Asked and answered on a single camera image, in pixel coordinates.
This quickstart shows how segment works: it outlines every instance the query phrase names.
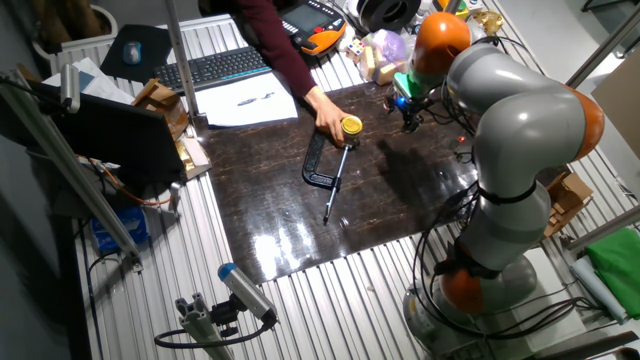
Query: cardboard box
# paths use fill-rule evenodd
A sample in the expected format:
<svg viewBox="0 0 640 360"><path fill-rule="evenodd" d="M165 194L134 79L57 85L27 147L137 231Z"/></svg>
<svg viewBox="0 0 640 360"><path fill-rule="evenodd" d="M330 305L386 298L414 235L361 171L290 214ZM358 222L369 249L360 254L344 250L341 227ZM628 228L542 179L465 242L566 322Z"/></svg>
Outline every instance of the cardboard box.
<svg viewBox="0 0 640 360"><path fill-rule="evenodd" d="M560 231L591 202L591 190L576 174L563 173L547 187L551 197L549 223L544 236Z"/></svg>
<svg viewBox="0 0 640 360"><path fill-rule="evenodd" d="M189 118L180 101L180 95L158 81L149 80L131 105L163 114L173 141L177 141L189 125Z"/></svg>
<svg viewBox="0 0 640 360"><path fill-rule="evenodd" d="M180 159L184 163L187 180L191 180L211 169L209 156L207 156L197 139L184 136L176 141L176 149L178 149L178 155L180 155Z"/></svg>

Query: aluminum profile table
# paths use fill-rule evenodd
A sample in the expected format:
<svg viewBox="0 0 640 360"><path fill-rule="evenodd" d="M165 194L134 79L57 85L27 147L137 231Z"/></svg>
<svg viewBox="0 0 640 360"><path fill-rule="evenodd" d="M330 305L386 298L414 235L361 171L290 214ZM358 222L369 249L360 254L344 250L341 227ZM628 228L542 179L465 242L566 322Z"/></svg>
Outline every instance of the aluminum profile table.
<svg viewBox="0 0 640 360"><path fill-rule="evenodd" d="M485 7L502 12L494 1L486 2ZM501 35L522 42L506 20ZM183 22L181 28L189 58L246 46L228 16ZM111 42L106 39L66 49L52 59L52 72L85 57L100 64ZM511 44L505 46L516 61L535 69L526 52ZM170 55L169 60L174 62L175 58ZM363 83L353 63L335 52L319 58L311 74L324 91ZM133 96L143 87L124 79L112 80ZM193 129L188 131L197 136ZM560 236L578 238L635 205L619 189L615 170L599 149L569 167L594 190L594 200L560 234L542 243L565 283L574 278ZM148 195L157 200L169 197L168 192L154 190L148 189ZM180 196L178 219L167 215L166 205L146 208L152 240L140 245L144 271L139 274L106 261L87 278L87 267L97 255L87 229L76 239L94 359L207 358L202 350L174 351L153 343L155 335L180 328L175 299L201 292L207 303L214 304L229 296L216 275L218 267L232 259L209 175L189 181ZM432 232L427 249L430 266L444 259L446 245L457 234L455 224ZM424 358L424 350L410 335L402 316L402 298L410 285L417 240L410 236L391 241L260 285L278 308L281 324L257 339L231 346L236 359ZM89 283L95 301L89 297ZM581 286L572 286L569 292L574 297L589 297ZM593 312L581 315L587 328L597 326L595 320L602 316ZM251 315L242 314L238 321L241 335L256 331L259 325ZM189 340L181 335L175 341Z"/></svg>

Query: screen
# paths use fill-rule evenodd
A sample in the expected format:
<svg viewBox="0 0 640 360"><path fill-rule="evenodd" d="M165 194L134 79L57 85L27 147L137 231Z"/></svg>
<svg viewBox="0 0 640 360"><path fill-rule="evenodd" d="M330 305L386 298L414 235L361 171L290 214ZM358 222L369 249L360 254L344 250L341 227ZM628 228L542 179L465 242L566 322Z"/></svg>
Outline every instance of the screen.
<svg viewBox="0 0 640 360"><path fill-rule="evenodd" d="M313 32L315 27L332 20L329 16L306 5L289 12L282 19L306 33Z"/></svg>

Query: pen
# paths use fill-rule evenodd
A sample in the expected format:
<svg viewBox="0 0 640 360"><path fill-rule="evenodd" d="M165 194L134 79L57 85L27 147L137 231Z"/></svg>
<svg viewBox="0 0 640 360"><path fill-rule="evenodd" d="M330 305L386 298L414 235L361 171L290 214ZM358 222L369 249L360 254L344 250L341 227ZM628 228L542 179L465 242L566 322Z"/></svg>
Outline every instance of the pen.
<svg viewBox="0 0 640 360"><path fill-rule="evenodd" d="M270 93L266 93L266 94L265 94L263 97L261 97L260 99L258 99L258 98L251 98L251 99L247 99L247 100L244 100L244 101L239 102L239 103L238 103L238 106L248 105L248 104L251 104L252 102L254 102L254 101L258 101L258 100L268 99L268 98L270 98L270 97L271 97L271 95L274 95L274 94L275 94L274 92L270 92Z"/></svg>

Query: person's arm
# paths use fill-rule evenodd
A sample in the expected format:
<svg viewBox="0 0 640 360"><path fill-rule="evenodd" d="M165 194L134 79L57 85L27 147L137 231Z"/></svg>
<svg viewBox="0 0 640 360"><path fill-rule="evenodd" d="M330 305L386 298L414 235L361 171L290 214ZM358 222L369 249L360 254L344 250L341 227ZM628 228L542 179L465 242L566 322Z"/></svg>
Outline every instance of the person's arm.
<svg viewBox="0 0 640 360"><path fill-rule="evenodd" d="M235 0L258 37L262 53L271 66L284 76L294 95L303 97L317 113L316 126L331 133L337 145L344 138L340 121L346 114L315 84L307 65L293 48L282 27L276 8L269 0Z"/></svg>

